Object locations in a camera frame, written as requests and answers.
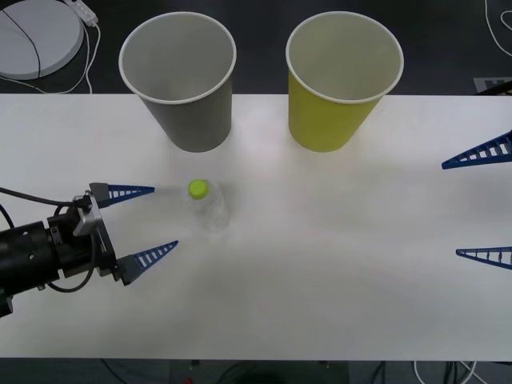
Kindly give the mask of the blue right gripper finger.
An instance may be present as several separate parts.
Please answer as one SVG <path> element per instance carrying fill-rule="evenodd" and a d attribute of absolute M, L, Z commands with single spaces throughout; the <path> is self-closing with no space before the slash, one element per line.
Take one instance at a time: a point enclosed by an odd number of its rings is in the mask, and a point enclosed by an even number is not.
<path fill-rule="evenodd" d="M 464 151 L 442 163 L 442 169 L 455 169 L 511 162 L 511 132 Z"/>
<path fill-rule="evenodd" d="M 511 247 L 456 249 L 456 255 L 462 258 L 511 270 Z"/>

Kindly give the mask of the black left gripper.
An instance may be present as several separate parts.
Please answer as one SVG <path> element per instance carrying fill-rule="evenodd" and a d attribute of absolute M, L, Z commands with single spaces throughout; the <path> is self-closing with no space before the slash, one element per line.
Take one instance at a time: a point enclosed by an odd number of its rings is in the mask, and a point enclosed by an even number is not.
<path fill-rule="evenodd" d="M 58 268 L 69 278 L 95 270 L 128 286 L 163 259 L 178 241 L 116 259 L 100 209 L 155 192 L 152 186 L 89 184 L 90 190 L 73 198 L 75 204 L 47 219 L 48 240 Z"/>

